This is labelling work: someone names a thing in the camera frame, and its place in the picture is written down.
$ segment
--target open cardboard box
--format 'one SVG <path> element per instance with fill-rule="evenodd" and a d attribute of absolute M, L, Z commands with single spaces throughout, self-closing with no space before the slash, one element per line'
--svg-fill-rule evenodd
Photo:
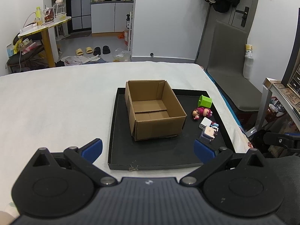
<path fill-rule="evenodd" d="M 125 102 L 135 141 L 180 134 L 186 113 L 165 80 L 126 82 Z"/>

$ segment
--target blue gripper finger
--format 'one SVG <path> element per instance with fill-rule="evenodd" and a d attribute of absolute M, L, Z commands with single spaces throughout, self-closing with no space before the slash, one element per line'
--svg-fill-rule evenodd
<path fill-rule="evenodd" d="M 216 157 L 216 152 L 199 140 L 194 141 L 194 153 L 204 164 Z"/>
<path fill-rule="evenodd" d="M 94 139 L 78 150 L 78 154 L 93 163 L 101 155 L 103 149 L 102 140 Z"/>

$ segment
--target bed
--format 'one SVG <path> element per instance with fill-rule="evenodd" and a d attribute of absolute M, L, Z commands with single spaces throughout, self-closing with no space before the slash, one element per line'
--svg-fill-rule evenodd
<path fill-rule="evenodd" d="M 95 138 L 103 152 L 94 162 L 120 180 L 127 177 L 174 176 L 196 168 L 121 171 L 107 164 L 108 143 L 117 88 L 128 80 L 167 80 L 173 89 L 205 90 L 226 126 L 236 152 L 248 141 L 220 92 L 197 64 L 124 62 L 50 68 L 0 77 L 0 210 L 11 202 L 14 181 L 39 147 L 61 152 Z"/>

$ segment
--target white bottle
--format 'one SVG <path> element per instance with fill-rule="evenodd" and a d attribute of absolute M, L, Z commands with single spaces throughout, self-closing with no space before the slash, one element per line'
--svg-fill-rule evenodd
<path fill-rule="evenodd" d="M 53 5 L 54 21 L 59 22 L 67 18 L 66 5 L 63 0 L 56 0 Z"/>

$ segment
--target door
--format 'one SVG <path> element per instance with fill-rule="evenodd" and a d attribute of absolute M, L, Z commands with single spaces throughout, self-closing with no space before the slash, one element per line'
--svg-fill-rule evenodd
<path fill-rule="evenodd" d="M 91 5 L 92 33 L 115 31 L 115 3 Z"/>
<path fill-rule="evenodd" d="M 71 0 L 71 32 L 86 31 L 92 27 L 91 0 Z"/>
<path fill-rule="evenodd" d="M 249 34 L 257 3 L 258 0 L 240 0 L 237 7 L 230 7 L 226 13 L 216 12 L 210 5 L 195 63 L 201 65 L 204 69 L 207 68 L 216 20 L 228 23 Z"/>
<path fill-rule="evenodd" d="M 115 4 L 115 32 L 127 30 L 127 14 L 133 10 L 133 3 L 116 3 Z"/>

